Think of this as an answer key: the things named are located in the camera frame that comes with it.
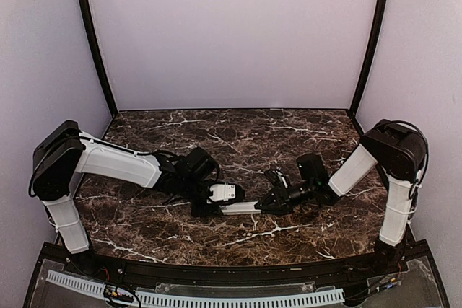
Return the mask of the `white remote control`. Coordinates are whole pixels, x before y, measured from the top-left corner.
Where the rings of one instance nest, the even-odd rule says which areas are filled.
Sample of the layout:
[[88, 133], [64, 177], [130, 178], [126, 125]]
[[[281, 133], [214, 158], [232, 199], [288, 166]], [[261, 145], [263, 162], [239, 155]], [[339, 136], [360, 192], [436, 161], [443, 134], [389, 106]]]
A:
[[260, 214], [261, 210], [255, 207], [255, 201], [238, 202], [226, 206], [220, 206], [225, 216]]

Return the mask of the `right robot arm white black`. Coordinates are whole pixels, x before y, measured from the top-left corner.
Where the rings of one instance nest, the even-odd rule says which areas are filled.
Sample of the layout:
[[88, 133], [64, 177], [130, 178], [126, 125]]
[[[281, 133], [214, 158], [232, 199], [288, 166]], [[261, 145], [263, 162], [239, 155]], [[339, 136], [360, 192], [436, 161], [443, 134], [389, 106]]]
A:
[[382, 119], [361, 136], [353, 152], [332, 175], [314, 153], [296, 160], [302, 178], [299, 184], [290, 184], [279, 170], [266, 170], [272, 188], [254, 207], [264, 214], [286, 215], [307, 200], [332, 206], [379, 167], [387, 177], [388, 195], [378, 239], [395, 247], [404, 239], [415, 212], [428, 162], [429, 144], [419, 128], [403, 120]]

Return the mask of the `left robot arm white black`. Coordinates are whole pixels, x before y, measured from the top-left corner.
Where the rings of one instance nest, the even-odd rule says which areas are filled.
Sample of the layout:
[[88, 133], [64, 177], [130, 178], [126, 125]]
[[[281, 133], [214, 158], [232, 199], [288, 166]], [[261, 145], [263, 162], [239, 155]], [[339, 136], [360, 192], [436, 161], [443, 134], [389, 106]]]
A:
[[211, 173], [220, 172], [217, 162], [202, 148], [186, 156], [169, 151], [134, 151], [95, 138], [66, 120], [34, 150], [28, 193], [38, 198], [53, 219], [73, 263], [86, 276], [96, 276], [102, 261], [90, 251], [90, 240], [70, 192], [76, 173], [102, 175], [156, 188], [187, 198], [202, 198], [201, 186]]

